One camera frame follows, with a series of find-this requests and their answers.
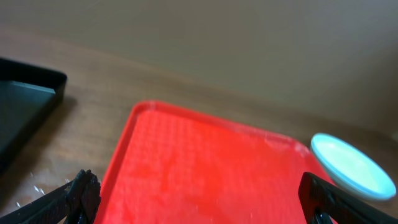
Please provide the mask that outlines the black water tray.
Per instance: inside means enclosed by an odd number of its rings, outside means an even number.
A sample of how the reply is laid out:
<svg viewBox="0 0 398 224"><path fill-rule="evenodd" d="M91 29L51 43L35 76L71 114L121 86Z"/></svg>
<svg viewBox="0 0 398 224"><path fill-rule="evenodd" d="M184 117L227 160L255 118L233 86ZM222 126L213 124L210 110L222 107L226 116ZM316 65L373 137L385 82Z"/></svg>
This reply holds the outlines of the black water tray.
<svg viewBox="0 0 398 224"><path fill-rule="evenodd" d="M62 102L67 79L56 70L1 59L1 173Z"/></svg>

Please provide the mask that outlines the red plastic tray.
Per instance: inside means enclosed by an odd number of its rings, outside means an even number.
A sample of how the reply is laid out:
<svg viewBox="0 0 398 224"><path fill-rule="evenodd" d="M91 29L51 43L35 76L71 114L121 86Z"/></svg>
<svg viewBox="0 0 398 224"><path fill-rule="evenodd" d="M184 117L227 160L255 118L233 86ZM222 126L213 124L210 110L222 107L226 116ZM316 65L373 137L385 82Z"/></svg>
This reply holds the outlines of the red plastic tray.
<svg viewBox="0 0 398 224"><path fill-rule="evenodd" d="M96 223L304 223L290 137L159 101L136 104L101 184Z"/></svg>

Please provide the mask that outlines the pale green plate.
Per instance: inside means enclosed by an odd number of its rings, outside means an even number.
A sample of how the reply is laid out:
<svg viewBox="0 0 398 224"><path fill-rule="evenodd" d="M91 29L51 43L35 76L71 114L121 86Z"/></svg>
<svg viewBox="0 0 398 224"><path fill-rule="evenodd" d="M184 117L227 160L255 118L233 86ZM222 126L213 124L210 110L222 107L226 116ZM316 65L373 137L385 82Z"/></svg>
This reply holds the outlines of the pale green plate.
<svg viewBox="0 0 398 224"><path fill-rule="evenodd" d="M372 201L396 196L396 185L384 169L351 144L317 133L310 150L333 181L350 193Z"/></svg>

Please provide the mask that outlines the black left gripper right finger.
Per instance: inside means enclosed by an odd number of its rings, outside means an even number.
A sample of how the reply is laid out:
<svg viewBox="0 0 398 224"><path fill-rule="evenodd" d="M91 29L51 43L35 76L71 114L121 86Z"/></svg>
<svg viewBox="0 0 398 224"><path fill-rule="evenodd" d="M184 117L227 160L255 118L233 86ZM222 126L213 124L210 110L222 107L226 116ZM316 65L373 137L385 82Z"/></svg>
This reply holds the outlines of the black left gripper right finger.
<svg viewBox="0 0 398 224"><path fill-rule="evenodd" d="M304 172L298 197L308 224L397 224L397 219L347 194L311 172Z"/></svg>

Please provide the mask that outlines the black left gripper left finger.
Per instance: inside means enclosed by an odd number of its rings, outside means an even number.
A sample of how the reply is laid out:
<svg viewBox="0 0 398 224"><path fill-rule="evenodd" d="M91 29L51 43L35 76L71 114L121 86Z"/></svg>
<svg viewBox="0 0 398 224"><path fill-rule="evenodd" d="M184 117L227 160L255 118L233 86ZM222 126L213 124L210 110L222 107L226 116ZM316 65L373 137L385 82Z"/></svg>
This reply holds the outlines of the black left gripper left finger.
<svg viewBox="0 0 398 224"><path fill-rule="evenodd" d="M101 203L101 185L90 170L71 182L1 217L1 224L93 224Z"/></svg>

